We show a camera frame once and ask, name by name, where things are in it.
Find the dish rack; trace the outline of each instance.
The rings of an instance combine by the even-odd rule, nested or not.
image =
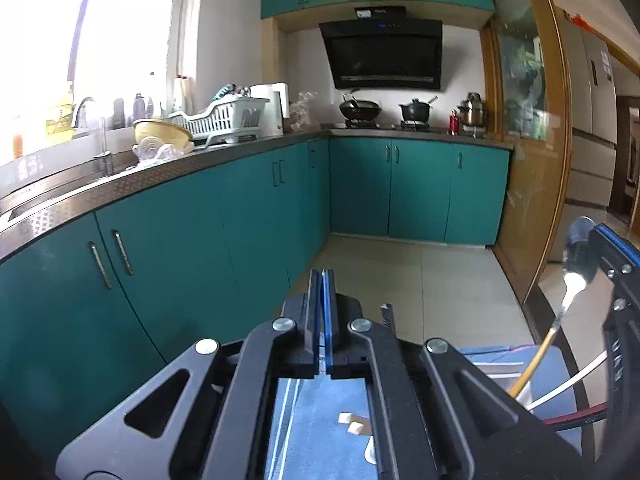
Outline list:
[[[260,131],[260,119],[268,99],[247,96],[225,96],[213,101],[199,114],[187,115],[179,110],[167,120],[187,130],[193,140],[206,139],[238,142],[238,138]]]

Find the white appliance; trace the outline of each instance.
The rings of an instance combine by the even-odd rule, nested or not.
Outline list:
[[[289,117],[289,89],[286,83],[256,85],[251,87],[252,97],[266,98],[260,137],[275,137],[283,134],[282,118]]]
[[[569,63],[572,158],[562,216],[549,260],[562,260],[564,239],[578,216],[604,222],[616,167],[616,90],[609,50],[596,35],[559,20]]]

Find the black pot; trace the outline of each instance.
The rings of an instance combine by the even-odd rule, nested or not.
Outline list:
[[[431,103],[433,103],[437,97],[434,97],[428,103],[423,103],[418,99],[412,99],[407,105],[398,105],[402,108],[402,120],[403,121],[417,121],[419,123],[429,122],[429,112],[431,110]]]
[[[340,113],[350,121],[372,121],[382,108],[378,103],[363,99],[351,99],[340,103]]]

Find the black range hood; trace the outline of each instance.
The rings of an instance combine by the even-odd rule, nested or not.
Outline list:
[[[442,22],[375,18],[321,23],[336,88],[440,90]]]

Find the stove burner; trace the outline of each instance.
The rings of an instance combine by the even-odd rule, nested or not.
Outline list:
[[[346,119],[344,126],[349,129],[358,130],[377,130],[380,128],[380,125],[376,124],[376,121],[359,121],[356,119]]]
[[[401,121],[400,128],[403,130],[413,130],[414,132],[430,132],[429,123],[422,121]]]

